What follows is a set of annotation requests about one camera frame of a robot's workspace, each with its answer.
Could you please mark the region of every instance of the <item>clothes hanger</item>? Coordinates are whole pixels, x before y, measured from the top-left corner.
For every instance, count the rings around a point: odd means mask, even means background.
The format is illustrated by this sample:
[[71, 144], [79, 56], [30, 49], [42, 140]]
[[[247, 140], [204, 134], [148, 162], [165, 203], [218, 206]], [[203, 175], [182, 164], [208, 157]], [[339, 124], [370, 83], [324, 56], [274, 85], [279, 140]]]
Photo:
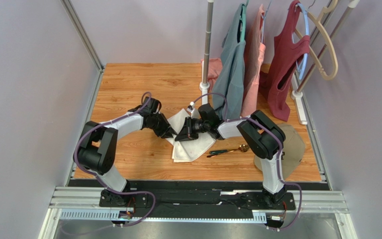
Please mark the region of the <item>clothes hanger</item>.
[[242, 8], [241, 8], [241, 16], [240, 16], [240, 20], [241, 20], [240, 42], [243, 42], [244, 41], [244, 37], [245, 37], [245, 24], [246, 24], [245, 20], [246, 20], [246, 11], [247, 11], [248, 2], [249, 2], [249, 0], [247, 0], [247, 3], [245, 3], [245, 5], [242, 6]]
[[337, 6], [337, 3], [338, 3], [338, 0], [332, 0], [329, 7], [324, 6], [322, 8], [322, 10], [320, 11], [320, 14], [317, 17], [317, 20], [320, 22], [325, 14], [332, 12], [335, 9], [335, 7]]
[[[307, 36], [309, 36], [309, 20], [307, 19], [307, 11], [306, 11], [306, 8], [303, 6], [303, 4], [301, 3], [297, 3], [297, 5], [295, 5], [295, 9], [294, 9], [294, 12], [297, 10], [297, 7], [299, 7], [301, 9], [301, 12], [303, 13], [303, 16], [304, 16], [304, 26], [305, 26], [305, 33]], [[294, 34], [291, 34], [291, 38], [292, 38], [292, 42], [294, 42]], [[298, 62], [296, 61], [295, 62], [295, 65], [297, 66], [297, 73], [298, 73], [298, 79], [299, 80], [302, 80], [303, 79], [303, 74], [304, 74], [304, 71], [306, 70], [306, 65], [307, 65], [307, 57], [308, 57], [308, 54], [305, 53], [303, 55], [303, 60], [301, 61], [301, 64], [300, 66], [298, 65]]]
[[[327, 7], [324, 7], [320, 13], [319, 16], [323, 16], [325, 15], [326, 13], [330, 12], [331, 9], [327, 8]], [[318, 17], [316, 18], [312, 13], [310, 12], [307, 12], [307, 16], [309, 17], [309, 19], [315, 24], [315, 26], [317, 27], [317, 29], [319, 30], [319, 32], [322, 34], [322, 37], [323, 39], [325, 40], [325, 44], [326, 46], [328, 47], [328, 50], [329, 50], [329, 55], [331, 57], [331, 62], [332, 62], [332, 67], [333, 67], [333, 70], [332, 70], [332, 73], [330, 75], [327, 75], [326, 72], [325, 72], [325, 69], [323, 68], [322, 64], [320, 63], [319, 61], [319, 58], [317, 58], [317, 55], [314, 53], [313, 49], [311, 48], [311, 46], [309, 46], [309, 49], [310, 49], [310, 56], [312, 57], [313, 59], [313, 62], [314, 64], [316, 65], [316, 67], [319, 69], [319, 72], [320, 72], [320, 75], [322, 76], [323, 79], [325, 80], [332, 80], [335, 78], [335, 76], [337, 75], [337, 72], [338, 72], [338, 60], [337, 60], [337, 55], [335, 54], [335, 48], [334, 48], [334, 45], [332, 45], [332, 41], [331, 41], [331, 38], [329, 37], [328, 33], [326, 32], [325, 28], [323, 27], [323, 25], [320, 23], [322, 17]], [[295, 30], [295, 34], [297, 35], [297, 37], [299, 37], [300, 39], [303, 38], [303, 36], [301, 35], [301, 33], [296, 29]]]
[[269, 11], [269, 8], [271, 7], [271, 3], [272, 3], [272, 0], [270, 0], [268, 8], [266, 9], [264, 16], [263, 16], [263, 14], [261, 15], [261, 17], [263, 19], [263, 23], [262, 23], [262, 36], [261, 36], [262, 43], [265, 43], [265, 19], [266, 19], [266, 16], [268, 15], [268, 11]]

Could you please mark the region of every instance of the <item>beige plastic hanger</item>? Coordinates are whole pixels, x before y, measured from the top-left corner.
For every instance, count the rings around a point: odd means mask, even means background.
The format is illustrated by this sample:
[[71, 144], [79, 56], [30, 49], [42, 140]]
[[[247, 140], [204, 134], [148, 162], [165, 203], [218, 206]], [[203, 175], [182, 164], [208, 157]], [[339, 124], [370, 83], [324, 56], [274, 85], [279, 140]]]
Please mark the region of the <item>beige plastic hanger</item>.
[[[320, 23], [320, 21], [326, 13], [331, 12], [335, 8], [335, 6], [337, 5], [337, 1], [338, 0], [333, 0], [330, 7], [324, 7], [322, 9], [322, 11], [320, 12], [320, 15], [318, 18], [315, 18], [315, 16], [312, 13], [307, 12], [307, 16], [315, 24], [315, 26], [317, 27], [319, 32], [322, 34], [323, 39], [325, 39], [325, 44], [328, 47], [329, 55], [331, 56], [331, 62], [332, 62], [332, 66], [333, 66], [332, 73], [330, 75], [326, 74], [325, 69], [323, 68], [322, 64], [319, 61], [319, 58], [317, 58], [316, 54], [314, 53], [313, 49], [310, 46], [309, 46], [309, 49], [310, 49], [309, 54], [312, 57], [313, 62], [315, 63], [316, 67], [319, 69], [319, 72], [320, 72], [320, 75], [322, 76], [322, 78], [325, 80], [328, 80], [328, 81], [334, 79], [335, 76], [337, 75], [338, 60], [337, 60], [337, 55], [335, 54], [334, 45], [332, 45], [331, 38], [329, 37], [329, 34], [326, 32], [325, 28]], [[300, 39], [303, 38], [302, 34], [297, 29], [295, 30], [295, 33]]]

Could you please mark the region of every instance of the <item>wooden floor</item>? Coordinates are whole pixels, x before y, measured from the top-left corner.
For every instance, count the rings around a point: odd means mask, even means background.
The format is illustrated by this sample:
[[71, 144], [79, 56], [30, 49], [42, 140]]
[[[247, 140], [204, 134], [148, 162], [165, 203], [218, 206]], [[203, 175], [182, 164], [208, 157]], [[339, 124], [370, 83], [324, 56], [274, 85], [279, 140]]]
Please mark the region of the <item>wooden floor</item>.
[[[107, 64], [98, 92], [91, 120], [107, 121], [123, 115], [141, 102], [145, 91], [163, 104], [162, 112], [170, 118], [182, 108], [186, 108], [201, 92], [200, 64]], [[262, 96], [261, 109], [275, 123]], [[288, 181], [320, 181], [320, 175], [306, 127], [298, 123], [294, 102], [287, 99], [291, 108], [288, 123], [292, 124], [306, 143], [306, 152], [300, 166], [287, 178]], [[242, 137], [218, 140], [211, 148], [235, 148], [244, 143]], [[151, 180], [224, 180], [259, 181], [263, 174], [253, 163], [254, 154], [233, 152], [223, 156], [207, 158], [208, 152], [191, 163], [174, 163], [173, 147], [165, 140], [157, 138], [150, 129], [131, 133], [117, 142], [115, 165], [127, 179]], [[89, 178], [79, 169], [75, 178]]]

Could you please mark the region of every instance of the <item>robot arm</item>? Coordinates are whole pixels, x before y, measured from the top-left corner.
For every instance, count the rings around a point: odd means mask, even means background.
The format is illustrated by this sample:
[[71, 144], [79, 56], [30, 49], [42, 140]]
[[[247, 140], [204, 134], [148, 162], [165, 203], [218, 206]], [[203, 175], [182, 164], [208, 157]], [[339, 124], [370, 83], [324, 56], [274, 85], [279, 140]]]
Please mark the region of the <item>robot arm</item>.
[[[265, 131], [259, 133], [261, 128], [246, 118], [232, 121], [220, 120], [209, 104], [198, 108], [198, 113], [201, 119], [186, 118], [185, 124], [175, 141], [195, 140], [198, 139], [199, 133], [204, 132], [208, 132], [213, 138], [221, 140], [243, 136], [257, 160], [261, 162], [264, 176], [263, 187], [268, 192], [265, 201], [268, 205], [279, 202], [286, 190], [281, 180], [281, 159], [277, 160], [278, 142]], [[250, 115], [250, 119], [272, 132], [281, 143], [285, 141], [284, 132], [263, 112], [255, 111]]]
[[[129, 110], [126, 115], [131, 115], [140, 107], [141, 105]], [[122, 137], [143, 128], [152, 129], [161, 138], [173, 137], [176, 132], [172, 129], [164, 114], [160, 112], [160, 108], [160, 102], [151, 98], [147, 107], [137, 114], [100, 127], [92, 132], [80, 144], [78, 151], [79, 163], [87, 170], [96, 173], [109, 188], [122, 192], [127, 185], [127, 180], [120, 175], [114, 166], [116, 143]], [[81, 136], [97, 125], [99, 123], [87, 122]]]

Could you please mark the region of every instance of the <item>white pole base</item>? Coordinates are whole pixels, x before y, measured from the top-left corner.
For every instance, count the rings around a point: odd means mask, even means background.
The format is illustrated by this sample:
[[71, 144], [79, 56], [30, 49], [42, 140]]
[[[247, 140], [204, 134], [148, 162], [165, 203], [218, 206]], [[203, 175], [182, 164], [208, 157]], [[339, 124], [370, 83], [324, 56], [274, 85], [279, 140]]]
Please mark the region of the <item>white pole base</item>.
[[297, 83], [297, 78], [295, 77], [295, 74], [292, 75], [291, 84], [292, 84], [291, 98], [294, 100], [294, 103], [295, 103], [295, 109], [297, 110], [298, 121], [302, 125], [307, 125], [306, 113], [304, 112], [303, 101], [301, 100], [301, 98], [303, 97], [303, 93], [302, 92], [298, 93], [296, 91], [298, 88], [298, 83]]
[[[200, 90], [201, 90], [201, 95], [207, 94], [208, 89], [210, 88], [210, 83], [207, 82], [207, 84], [203, 84], [203, 78], [204, 78], [204, 61], [201, 62], [201, 82], [200, 82]], [[208, 97], [203, 96], [201, 98], [201, 105], [207, 104], [208, 103]]]

